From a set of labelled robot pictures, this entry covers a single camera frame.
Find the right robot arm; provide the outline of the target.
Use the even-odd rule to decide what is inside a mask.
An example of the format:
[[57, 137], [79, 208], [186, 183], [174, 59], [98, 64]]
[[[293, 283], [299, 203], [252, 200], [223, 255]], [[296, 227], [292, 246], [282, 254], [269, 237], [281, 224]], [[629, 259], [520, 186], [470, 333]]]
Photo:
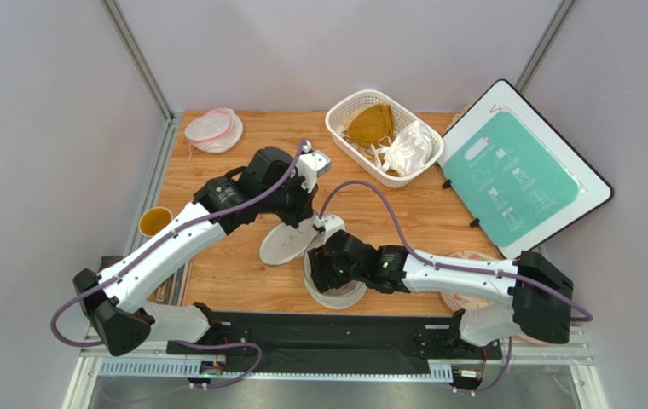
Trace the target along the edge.
[[573, 283], [539, 253], [467, 260], [401, 245], [374, 248], [337, 231], [306, 258], [319, 292], [357, 282], [384, 294], [453, 293], [487, 301], [486, 307], [461, 309], [452, 317], [451, 337], [474, 346], [518, 335], [550, 344], [570, 340]]

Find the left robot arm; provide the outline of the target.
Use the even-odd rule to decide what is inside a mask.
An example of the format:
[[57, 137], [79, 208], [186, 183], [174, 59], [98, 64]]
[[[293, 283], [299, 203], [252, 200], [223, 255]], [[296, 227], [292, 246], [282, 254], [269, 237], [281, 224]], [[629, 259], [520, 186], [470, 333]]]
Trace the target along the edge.
[[195, 343], [211, 329], [202, 307], [176, 307], [149, 296], [180, 267], [237, 228], [271, 214], [296, 228], [314, 215], [317, 180], [330, 158], [305, 141], [291, 156], [277, 147], [256, 151], [246, 166], [210, 179], [151, 239], [100, 273], [85, 269], [73, 284], [81, 309], [112, 356], [145, 342]]

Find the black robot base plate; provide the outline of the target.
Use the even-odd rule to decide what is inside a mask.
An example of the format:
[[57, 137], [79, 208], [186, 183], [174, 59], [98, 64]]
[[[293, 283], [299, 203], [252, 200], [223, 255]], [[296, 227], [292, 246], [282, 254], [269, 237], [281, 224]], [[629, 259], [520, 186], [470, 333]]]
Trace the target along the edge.
[[425, 375], [430, 360], [479, 365], [500, 360], [502, 347], [477, 347], [448, 334], [448, 317], [216, 312], [204, 345], [245, 342], [221, 352], [225, 369], [257, 373]]

